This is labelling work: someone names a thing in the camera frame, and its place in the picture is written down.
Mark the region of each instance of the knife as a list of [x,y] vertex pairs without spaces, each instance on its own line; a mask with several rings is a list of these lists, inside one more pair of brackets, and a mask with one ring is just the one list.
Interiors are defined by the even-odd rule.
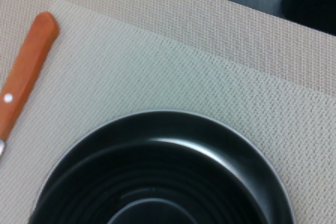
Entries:
[[0,157],[58,36],[56,19],[50,12],[43,12],[35,18],[0,93]]

